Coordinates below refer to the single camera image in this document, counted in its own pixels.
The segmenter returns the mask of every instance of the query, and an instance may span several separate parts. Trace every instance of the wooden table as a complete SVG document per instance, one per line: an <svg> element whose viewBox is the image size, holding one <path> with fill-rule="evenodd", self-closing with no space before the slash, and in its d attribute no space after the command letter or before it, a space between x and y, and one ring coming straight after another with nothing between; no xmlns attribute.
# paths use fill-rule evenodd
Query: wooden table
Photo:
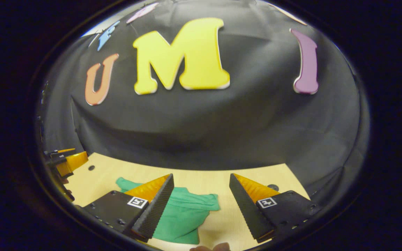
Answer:
<svg viewBox="0 0 402 251"><path fill-rule="evenodd" d="M119 177L146 183L155 178L173 173L174 186L186 187L194 194L218 195L219 211L210 215L198 228L200 244L212 248L218 243L229 242L231 251L258 246L247 228L244 217L229 189L230 173L237 173L263 185L276 184L279 192L293 190L308 198L308 195L286 164L241 170L179 170L135 164L93 153L89 161L74 171L65 187L72 191L74 204L86 206L111 190L120 191L116 185ZM169 251L188 251L199 245L178 244L152 238L148 244Z"/></svg>

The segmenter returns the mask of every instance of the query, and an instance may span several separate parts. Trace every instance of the green cloth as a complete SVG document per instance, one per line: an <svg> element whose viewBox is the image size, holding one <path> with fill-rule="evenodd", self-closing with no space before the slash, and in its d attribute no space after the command letter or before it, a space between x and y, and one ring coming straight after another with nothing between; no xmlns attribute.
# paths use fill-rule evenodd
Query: green cloth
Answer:
<svg viewBox="0 0 402 251"><path fill-rule="evenodd" d="M116 184L121 192L142 185L121 177ZM187 188L174 188L153 238L173 243L199 244L198 227L203 224L209 211L219 209L217 194L197 195L188 192Z"/></svg>

